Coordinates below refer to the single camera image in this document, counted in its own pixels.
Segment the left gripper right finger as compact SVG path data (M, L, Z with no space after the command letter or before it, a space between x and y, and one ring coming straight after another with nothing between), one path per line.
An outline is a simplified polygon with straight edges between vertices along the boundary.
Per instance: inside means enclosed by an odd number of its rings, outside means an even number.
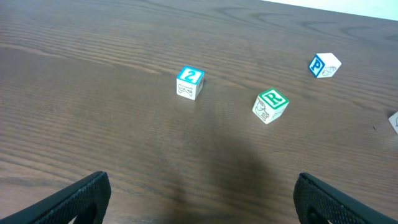
M303 224L397 224L309 173L299 174L293 199Z

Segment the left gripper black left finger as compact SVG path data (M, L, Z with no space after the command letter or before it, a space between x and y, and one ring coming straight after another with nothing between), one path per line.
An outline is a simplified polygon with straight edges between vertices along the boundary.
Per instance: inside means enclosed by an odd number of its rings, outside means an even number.
M1 224L102 224L111 197L106 172L97 171L55 194L1 219Z

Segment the red letter I block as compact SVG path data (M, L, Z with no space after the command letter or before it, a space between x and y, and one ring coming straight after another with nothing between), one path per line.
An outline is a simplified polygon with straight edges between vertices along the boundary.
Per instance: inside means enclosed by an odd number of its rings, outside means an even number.
M395 112L393 115L391 115L388 120L394 131L398 134L398 112Z

